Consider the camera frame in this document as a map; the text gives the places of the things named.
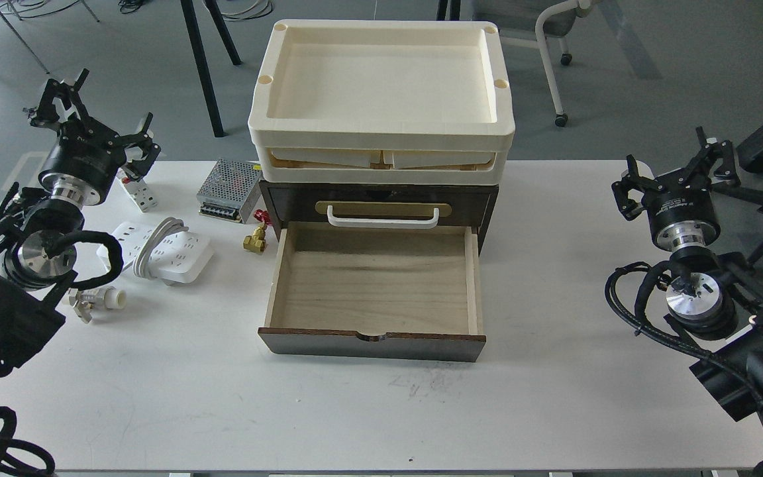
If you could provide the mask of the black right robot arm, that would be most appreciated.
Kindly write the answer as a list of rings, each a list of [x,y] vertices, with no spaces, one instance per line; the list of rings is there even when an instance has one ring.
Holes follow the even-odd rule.
[[[761,205],[763,193],[740,186],[729,140],[696,134],[690,163],[656,178],[627,156],[611,186],[617,208],[628,221],[646,213],[651,241],[670,256],[615,269],[603,293],[636,335],[696,358],[691,372],[732,419],[757,414],[763,426],[763,284],[752,276],[763,241],[749,257],[709,248],[720,234],[711,193]],[[763,476],[763,461],[753,474]]]

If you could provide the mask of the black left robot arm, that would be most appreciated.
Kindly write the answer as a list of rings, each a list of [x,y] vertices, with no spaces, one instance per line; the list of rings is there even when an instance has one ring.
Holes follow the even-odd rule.
[[[81,88],[46,82],[31,126],[56,133],[38,175],[39,187],[10,187],[0,203],[0,378],[36,356],[64,325],[58,302],[69,290],[111,283],[123,271],[119,241],[83,227],[82,209],[103,203],[118,172],[139,180],[160,145],[148,134],[152,114],[137,132],[121,135],[88,114]],[[52,455],[15,437],[17,415],[0,405],[0,473],[54,476]]]

